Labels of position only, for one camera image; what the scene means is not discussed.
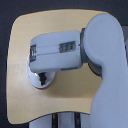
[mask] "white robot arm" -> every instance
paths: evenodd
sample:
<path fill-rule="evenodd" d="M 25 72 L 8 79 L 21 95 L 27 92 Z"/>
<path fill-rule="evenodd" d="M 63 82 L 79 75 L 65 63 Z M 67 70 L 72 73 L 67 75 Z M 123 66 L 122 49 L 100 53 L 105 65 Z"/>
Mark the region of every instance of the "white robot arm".
<path fill-rule="evenodd" d="M 39 35 L 30 46 L 33 73 L 80 68 L 82 63 L 90 63 L 94 72 L 102 74 L 91 105 L 91 128 L 128 128 L 126 51 L 121 26 L 113 16 L 95 16 L 81 35 L 77 30 Z"/>

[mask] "yellow table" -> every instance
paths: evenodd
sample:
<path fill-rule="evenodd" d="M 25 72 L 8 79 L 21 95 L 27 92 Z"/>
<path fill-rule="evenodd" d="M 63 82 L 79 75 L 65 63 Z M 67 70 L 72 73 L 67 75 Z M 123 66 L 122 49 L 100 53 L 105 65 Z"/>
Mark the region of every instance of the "yellow table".
<path fill-rule="evenodd" d="M 7 64 L 7 115 L 12 124 L 29 122 L 60 112 L 90 113 L 92 98 L 101 79 L 87 64 L 81 69 L 57 72 L 45 90 L 33 87 L 26 74 L 30 40 L 42 33 L 81 30 L 95 15 L 89 10 L 54 10 L 20 16 L 13 24 Z"/>

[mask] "black joint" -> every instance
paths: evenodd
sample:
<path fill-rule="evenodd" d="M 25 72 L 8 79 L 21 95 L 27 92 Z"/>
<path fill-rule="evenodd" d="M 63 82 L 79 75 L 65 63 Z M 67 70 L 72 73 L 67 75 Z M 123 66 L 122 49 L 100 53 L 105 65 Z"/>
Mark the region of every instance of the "black joint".
<path fill-rule="evenodd" d="M 41 85 L 44 85 L 44 84 L 45 84 L 45 81 L 47 80 L 47 77 L 46 77 L 45 74 L 46 74 L 45 72 L 44 72 L 44 73 L 40 73 L 40 74 L 38 74 L 39 77 L 40 77 Z"/>

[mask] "wooden table surface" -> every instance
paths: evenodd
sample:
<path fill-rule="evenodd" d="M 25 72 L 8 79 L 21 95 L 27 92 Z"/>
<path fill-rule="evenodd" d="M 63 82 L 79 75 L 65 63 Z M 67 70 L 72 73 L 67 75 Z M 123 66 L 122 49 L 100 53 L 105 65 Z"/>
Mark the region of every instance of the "wooden table surface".
<path fill-rule="evenodd" d="M 42 34 L 80 30 L 95 15 L 89 10 L 54 10 L 20 16 L 13 24 L 7 62 L 7 116 L 11 124 L 61 111 L 90 113 L 92 98 L 101 79 L 87 64 L 81 69 L 57 72 L 44 90 L 33 87 L 26 74 L 30 41 Z"/>

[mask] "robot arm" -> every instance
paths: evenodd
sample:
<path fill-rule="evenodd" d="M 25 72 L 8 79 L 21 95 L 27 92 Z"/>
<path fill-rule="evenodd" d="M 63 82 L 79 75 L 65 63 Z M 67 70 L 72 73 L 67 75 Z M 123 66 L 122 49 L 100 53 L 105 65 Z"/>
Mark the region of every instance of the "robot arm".
<path fill-rule="evenodd" d="M 80 37 L 74 30 L 32 39 L 30 70 L 37 74 L 67 70 L 91 61 L 102 68 L 103 78 L 91 105 L 91 128 L 127 128 L 128 68 L 120 24 L 111 15 L 100 14 Z"/>

